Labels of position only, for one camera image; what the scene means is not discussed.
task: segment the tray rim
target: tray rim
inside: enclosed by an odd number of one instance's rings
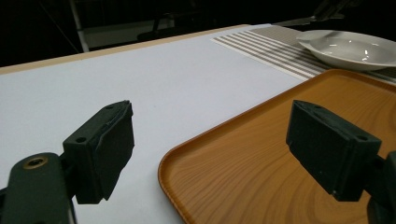
[[[168,152],[165,153],[165,155],[163,156],[163,158],[160,161],[160,164],[158,166],[158,172],[157,172],[157,176],[158,176],[158,180],[159,180],[159,184],[161,189],[163,190],[163,193],[166,195],[166,197],[168,198],[168,200],[171,202],[171,204],[175,207],[175,209],[177,210],[177,213],[182,217],[183,221],[185,223],[190,223],[189,219],[186,217],[186,215],[182,212],[182,209],[179,207],[179,205],[177,204],[177,202],[175,201],[175,199],[172,197],[172,194],[169,192],[168,188],[166,187],[166,184],[164,183],[165,180],[162,177],[162,170],[165,169],[164,165],[167,162],[168,158],[177,150],[181,149],[182,147],[186,146],[187,144],[189,144],[190,142],[193,142],[197,139],[200,139],[201,137],[207,135],[208,133],[212,133],[215,132],[217,129],[219,129],[220,127],[222,127],[223,125],[233,122],[234,120],[237,120],[241,117],[244,117],[246,114],[251,113],[253,111],[255,111],[257,108],[263,106],[263,105],[272,105],[272,104],[279,104],[282,101],[283,98],[288,98],[288,96],[290,94],[292,94],[293,92],[299,92],[302,91],[303,89],[305,89],[305,86],[311,86],[311,85],[315,85],[316,83],[319,83],[321,81],[323,81],[322,79],[327,79],[330,78],[331,76],[341,76],[341,77],[349,77],[352,79],[357,79],[359,81],[362,82],[366,82],[369,83],[371,85],[380,87],[381,89],[387,89],[390,91],[394,91],[396,92],[396,86],[389,84],[387,82],[384,82],[382,80],[379,80],[378,78],[375,77],[369,77],[367,75],[364,75],[362,73],[359,72],[353,72],[353,71],[349,71],[349,70],[345,70],[345,69],[329,69],[324,71],[323,73],[312,77],[310,79],[308,79],[307,81],[304,81],[286,91],[281,92],[280,94],[266,100],[263,101],[262,103],[255,105],[253,107],[251,107],[250,109],[240,113],[239,115],[236,115],[230,119],[227,119],[225,121],[223,121],[222,123],[214,126],[213,128],[208,129],[207,131],[200,133],[196,136],[194,136],[193,138],[175,146],[172,147]]]

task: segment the orange tray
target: orange tray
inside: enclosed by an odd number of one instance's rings
[[[396,150],[396,87],[328,70],[170,150],[161,161],[164,193],[186,223],[367,223],[370,196],[339,203],[291,155],[291,103],[303,100]]]

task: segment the white table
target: white table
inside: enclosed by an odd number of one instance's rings
[[[130,100],[134,154],[109,201],[74,201],[78,223],[182,222],[158,183],[164,154],[302,82],[210,41],[266,26],[0,69],[0,188],[16,162],[62,154],[63,140],[99,109]]]

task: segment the ceramic plate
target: ceramic plate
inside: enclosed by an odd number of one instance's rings
[[[396,67],[396,42],[358,33],[314,30],[297,40],[323,62],[354,71]]]

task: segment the striped placemat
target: striped placemat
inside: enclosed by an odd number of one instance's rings
[[[270,26],[218,36],[212,41],[301,80],[307,80],[333,68],[322,63],[297,42],[295,37],[299,33],[300,31],[286,27]],[[396,68],[364,74],[396,84]]]

